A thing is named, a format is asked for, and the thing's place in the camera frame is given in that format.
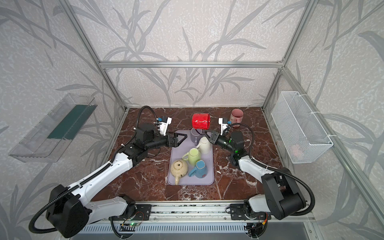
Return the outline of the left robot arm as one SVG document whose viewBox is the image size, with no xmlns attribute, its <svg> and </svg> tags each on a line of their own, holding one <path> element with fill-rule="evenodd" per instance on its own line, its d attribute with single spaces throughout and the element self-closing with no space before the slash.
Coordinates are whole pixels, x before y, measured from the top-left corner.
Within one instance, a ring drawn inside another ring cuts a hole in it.
<svg viewBox="0 0 384 240">
<path fill-rule="evenodd" d="M 92 199 L 109 183 L 129 171 L 148 156 L 148 152 L 161 147 L 177 148 L 187 139 L 183 133 L 167 132 L 168 123 L 160 122 L 159 127 L 142 124 L 136 128 L 134 137 L 117 150 L 106 164 L 64 187 L 58 185 L 50 194 L 49 203 L 41 209 L 52 229 L 42 233 L 58 231 L 65 238 L 78 234 L 86 225 L 109 217 L 125 215 L 134 204 L 127 196 L 93 202 Z"/>
</svg>

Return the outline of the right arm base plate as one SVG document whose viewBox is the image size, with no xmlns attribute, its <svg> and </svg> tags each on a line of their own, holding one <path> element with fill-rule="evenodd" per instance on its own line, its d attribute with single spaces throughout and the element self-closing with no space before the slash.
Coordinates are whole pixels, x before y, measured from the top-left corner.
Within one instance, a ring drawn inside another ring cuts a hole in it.
<svg viewBox="0 0 384 240">
<path fill-rule="evenodd" d="M 254 212 L 247 204 L 230 204 L 230 215 L 232 220 L 260 220 L 266 219 L 266 213 Z"/>
</svg>

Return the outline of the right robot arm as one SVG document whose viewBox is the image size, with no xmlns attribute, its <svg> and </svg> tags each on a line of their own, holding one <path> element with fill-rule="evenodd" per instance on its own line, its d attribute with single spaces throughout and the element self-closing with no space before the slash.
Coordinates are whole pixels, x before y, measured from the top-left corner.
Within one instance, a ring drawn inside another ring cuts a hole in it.
<svg viewBox="0 0 384 240">
<path fill-rule="evenodd" d="M 253 176 L 262 183 L 264 194 L 244 200 L 243 212 L 253 220 L 259 213 L 271 214 L 281 220 L 287 216 L 302 216 L 315 206 L 315 196 L 309 186 L 293 176 L 287 168 L 276 169 L 263 164 L 251 156 L 244 148 L 243 134 L 226 134 L 216 131 L 203 131 L 208 141 L 230 152 L 229 161 L 241 171 Z"/>
</svg>

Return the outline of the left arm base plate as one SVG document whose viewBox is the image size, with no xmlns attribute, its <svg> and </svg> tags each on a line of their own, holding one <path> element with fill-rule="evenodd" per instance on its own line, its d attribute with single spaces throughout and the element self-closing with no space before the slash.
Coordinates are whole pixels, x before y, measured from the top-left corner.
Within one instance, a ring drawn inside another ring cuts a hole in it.
<svg viewBox="0 0 384 240">
<path fill-rule="evenodd" d="M 113 221 L 148 221 L 151 214 L 152 205 L 138 204 L 128 205 L 127 209 L 119 216 L 112 217 Z"/>
</svg>

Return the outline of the pink patterned mug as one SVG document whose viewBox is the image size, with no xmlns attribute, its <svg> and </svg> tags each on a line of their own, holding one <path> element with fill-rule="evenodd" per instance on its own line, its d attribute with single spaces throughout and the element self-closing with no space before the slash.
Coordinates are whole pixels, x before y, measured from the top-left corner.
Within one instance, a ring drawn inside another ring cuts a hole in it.
<svg viewBox="0 0 384 240">
<path fill-rule="evenodd" d="M 242 110 L 234 109 L 234 110 L 232 110 L 231 115 L 230 115 L 230 122 L 232 124 L 241 123 L 243 120 L 243 117 L 244 117 L 244 112 Z"/>
</svg>

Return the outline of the red mug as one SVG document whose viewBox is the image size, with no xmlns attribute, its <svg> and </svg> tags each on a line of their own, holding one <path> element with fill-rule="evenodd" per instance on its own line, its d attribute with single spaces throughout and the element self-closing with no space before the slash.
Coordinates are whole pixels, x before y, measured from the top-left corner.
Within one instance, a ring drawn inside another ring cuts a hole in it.
<svg viewBox="0 0 384 240">
<path fill-rule="evenodd" d="M 192 117 L 192 126 L 194 129 L 208 130 L 211 125 L 211 115 L 205 114 L 194 114 Z"/>
</svg>

